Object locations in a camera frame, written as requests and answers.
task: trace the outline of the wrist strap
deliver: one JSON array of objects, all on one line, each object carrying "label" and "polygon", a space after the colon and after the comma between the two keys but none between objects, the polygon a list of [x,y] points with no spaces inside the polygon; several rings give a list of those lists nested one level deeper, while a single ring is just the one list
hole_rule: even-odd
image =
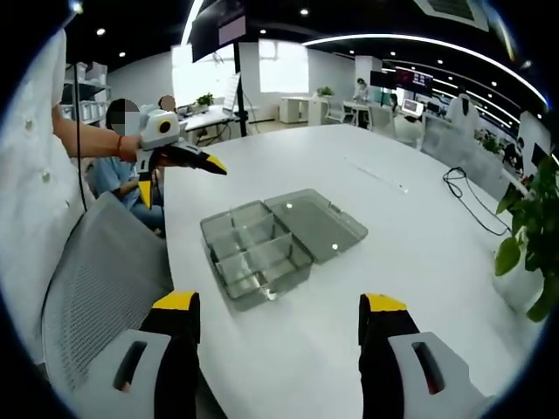
[{"label": "wrist strap", "polygon": [[116,143],[116,155],[118,157],[121,157],[121,145],[122,145],[122,135],[119,136],[119,140]]}]

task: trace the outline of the floor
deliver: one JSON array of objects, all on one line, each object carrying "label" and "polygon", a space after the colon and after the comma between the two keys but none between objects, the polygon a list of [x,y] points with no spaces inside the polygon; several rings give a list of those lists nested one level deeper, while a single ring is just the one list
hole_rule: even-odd
[{"label": "floor", "polygon": [[306,126],[307,126],[306,122],[301,122],[298,124],[284,124],[283,122],[279,122],[278,120],[267,120],[266,122],[249,124],[248,127],[253,134],[258,134],[258,133],[264,134],[264,133],[271,133],[273,131],[281,131],[282,129],[306,127]]}]

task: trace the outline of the white table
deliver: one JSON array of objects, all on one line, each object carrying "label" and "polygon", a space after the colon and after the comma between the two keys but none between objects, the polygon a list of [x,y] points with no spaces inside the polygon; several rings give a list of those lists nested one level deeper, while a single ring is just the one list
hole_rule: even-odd
[{"label": "white table", "polygon": [[196,115],[190,116],[185,120],[180,120],[179,127],[188,134],[188,141],[192,144],[196,143],[194,141],[194,131],[206,127],[213,127],[216,125],[225,124],[234,120],[234,116],[229,116],[223,111],[223,107],[220,105],[209,106],[208,111],[204,113],[198,113]]},{"label": "white table", "polygon": [[[210,146],[227,176],[167,168],[165,216],[178,290],[200,292],[201,369],[231,419],[357,419],[363,292],[402,300],[498,393],[525,359],[533,325],[492,287],[501,239],[484,231],[443,184],[448,169],[405,145],[347,125],[301,127]],[[497,202],[472,185],[494,210]],[[314,188],[369,229],[367,237],[273,302],[230,311],[204,254],[200,221],[252,200]],[[502,226],[467,191],[487,226]],[[504,219],[510,221],[507,213]]]},{"label": "white table", "polygon": [[284,124],[308,122],[310,96],[286,96],[279,103],[279,121]]}]

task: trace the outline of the computer screen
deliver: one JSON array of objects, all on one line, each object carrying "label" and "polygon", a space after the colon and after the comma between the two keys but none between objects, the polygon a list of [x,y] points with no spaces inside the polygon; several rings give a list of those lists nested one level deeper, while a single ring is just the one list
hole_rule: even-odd
[{"label": "computer screen", "polygon": [[243,3],[238,0],[217,0],[200,11],[192,23],[189,37],[193,62],[246,34]]},{"label": "computer screen", "polygon": [[411,70],[396,69],[396,85],[405,90],[415,93],[421,93],[424,96],[432,96],[433,77],[422,72],[413,72]]},{"label": "computer screen", "polygon": [[393,72],[370,72],[371,86],[386,87],[387,89],[396,89],[396,78]]},{"label": "computer screen", "polygon": [[432,102],[427,102],[427,109],[434,113],[440,112],[440,106]]},{"label": "computer screen", "polygon": [[423,111],[423,103],[416,102],[415,100],[404,99],[404,102],[402,104],[403,113],[407,113],[408,115],[419,118]]},{"label": "computer screen", "polygon": [[233,75],[227,83],[227,88],[224,93],[224,111],[233,112],[235,107],[235,99],[237,98],[238,81],[241,78],[241,73]]},{"label": "computer screen", "polygon": [[542,160],[545,159],[547,156],[548,154],[545,151],[543,151],[543,149],[540,146],[534,144],[534,152],[532,153],[532,162],[536,167],[540,166]]}]

